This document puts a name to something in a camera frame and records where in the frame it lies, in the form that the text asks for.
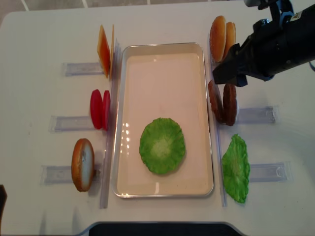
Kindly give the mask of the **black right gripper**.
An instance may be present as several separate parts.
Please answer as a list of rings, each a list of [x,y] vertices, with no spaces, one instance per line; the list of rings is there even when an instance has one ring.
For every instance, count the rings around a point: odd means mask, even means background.
[[[213,70],[213,79],[216,84],[229,83],[237,87],[248,84],[247,76],[269,81],[276,74],[295,67],[290,53],[286,31],[279,22],[260,20],[242,45],[235,44],[229,49],[223,62]]]

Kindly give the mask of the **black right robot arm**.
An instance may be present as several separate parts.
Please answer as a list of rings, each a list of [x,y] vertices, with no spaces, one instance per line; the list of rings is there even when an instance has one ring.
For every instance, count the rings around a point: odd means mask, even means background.
[[[247,6],[270,9],[272,20],[253,25],[245,42],[233,45],[213,70],[217,85],[243,87],[247,76],[269,81],[278,73],[315,59],[315,7],[294,13],[289,0],[247,0]]]

